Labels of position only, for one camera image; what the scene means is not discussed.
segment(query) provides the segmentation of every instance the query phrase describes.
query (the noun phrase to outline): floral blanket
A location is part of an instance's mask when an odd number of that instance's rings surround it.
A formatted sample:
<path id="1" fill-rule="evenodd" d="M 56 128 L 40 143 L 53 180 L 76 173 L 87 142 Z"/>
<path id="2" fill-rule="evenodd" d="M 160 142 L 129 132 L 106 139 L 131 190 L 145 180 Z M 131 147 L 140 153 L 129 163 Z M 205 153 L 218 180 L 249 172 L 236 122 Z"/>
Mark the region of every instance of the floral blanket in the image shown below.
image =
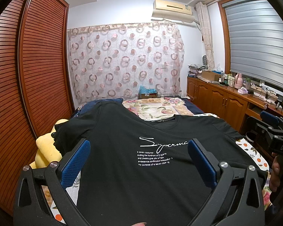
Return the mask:
<path id="1" fill-rule="evenodd" d="M 148 98 L 123 101 L 129 111 L 143 120 L 161 120 L 173 115 L 194 115 L 180 98 Z"/>

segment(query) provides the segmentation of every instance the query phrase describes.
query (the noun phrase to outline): silver screw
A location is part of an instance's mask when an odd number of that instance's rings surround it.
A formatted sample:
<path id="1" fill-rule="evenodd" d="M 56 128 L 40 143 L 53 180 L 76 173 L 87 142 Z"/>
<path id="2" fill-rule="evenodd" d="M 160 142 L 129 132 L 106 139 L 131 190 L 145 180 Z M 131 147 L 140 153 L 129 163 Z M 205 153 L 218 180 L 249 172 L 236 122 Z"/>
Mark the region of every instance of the silver screw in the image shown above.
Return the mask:
<path id="1" fill-rule="evenodd" d="M 255 168 L 253 165 L 250 165 L 250 166 L 248 167 L 248 169 L 250 169 L 251 171 L 255 171 L 255 170 L 256 170 L 256 168 Z"/>
<path id="2" fill-rule="evenodd" d="M 29 166 L 28 166 L 28 165 L 26 165 L 26 166 L 23 167 L 23 171 L 26 172 L 27 170 L 29 170 Z"/>
<path id="3" fill-rule="evenodd" d="M 55 168 L 58 165 L 58 163 L 56 161 L 53 161 L 49 165 L 50 167 Z"/>
<path id="4" fill-rule="evenodd" d="M 220 165 L 221 165 L 222 167 L 224 167 L 224 168 L 227 168 L 227 167 L 228 167 L 228 163 L 225 162 L 225 161 L 221 161 L 221 162 L 220 162 Z"/>

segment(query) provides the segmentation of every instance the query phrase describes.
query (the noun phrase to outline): pink kettle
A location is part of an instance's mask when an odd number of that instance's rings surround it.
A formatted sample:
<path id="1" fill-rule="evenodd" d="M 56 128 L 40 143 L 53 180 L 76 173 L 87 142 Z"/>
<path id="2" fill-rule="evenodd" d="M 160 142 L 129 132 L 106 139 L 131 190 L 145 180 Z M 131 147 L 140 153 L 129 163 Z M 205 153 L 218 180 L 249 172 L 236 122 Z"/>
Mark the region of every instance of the pink kettle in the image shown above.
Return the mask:
<path id="1" fill-rule="evenodd" d="M 243 87 L 243 79 L 242 79 L 242 73 L 238 73 L 235 76 L 235 88 L 240 89 Z"/>

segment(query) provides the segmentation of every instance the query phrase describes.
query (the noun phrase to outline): louvered door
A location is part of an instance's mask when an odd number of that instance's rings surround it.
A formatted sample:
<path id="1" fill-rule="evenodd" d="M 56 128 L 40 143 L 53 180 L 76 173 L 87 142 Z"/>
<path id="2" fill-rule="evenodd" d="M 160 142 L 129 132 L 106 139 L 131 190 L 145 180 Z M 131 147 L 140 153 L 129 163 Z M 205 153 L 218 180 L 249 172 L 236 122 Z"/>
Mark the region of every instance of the louvered door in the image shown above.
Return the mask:
<path id="1" fill-rule="evenodd" d="M 72 114 L 65 62 L 68 4 L 12 0 L 0 16 L 0 207 L 12 215 L 35 139 Z"/>

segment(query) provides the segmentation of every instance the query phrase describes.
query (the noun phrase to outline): blue gripper pad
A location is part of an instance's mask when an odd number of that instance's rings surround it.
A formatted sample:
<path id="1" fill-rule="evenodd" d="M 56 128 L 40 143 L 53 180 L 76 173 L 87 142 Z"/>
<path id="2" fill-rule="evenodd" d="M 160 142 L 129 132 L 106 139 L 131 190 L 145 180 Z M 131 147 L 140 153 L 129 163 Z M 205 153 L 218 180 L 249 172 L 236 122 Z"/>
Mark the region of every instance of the blue gripper pad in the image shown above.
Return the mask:
<path id="1" fill-rule="evenodd" d="M 61 185 L 71 187 L 90 154 L 90 143 L 85 140 L 62 170 Z"/>
<path id="2" fill-rule="evenodd" d="M 204 184 L 214 189 L 217 186 L 216 171 L 193 140 L 188 143 L 188 152 Z"/>
<path id="3" fill-rule="evenodd" d="M 262 121 L 271 125 L 272 127 L 277 127 L 280 124 L 279 118 L 277 116 L 274 116 L 266 111 L 262 111 L 260 113 L 260 117 L 262 118 Z"/>

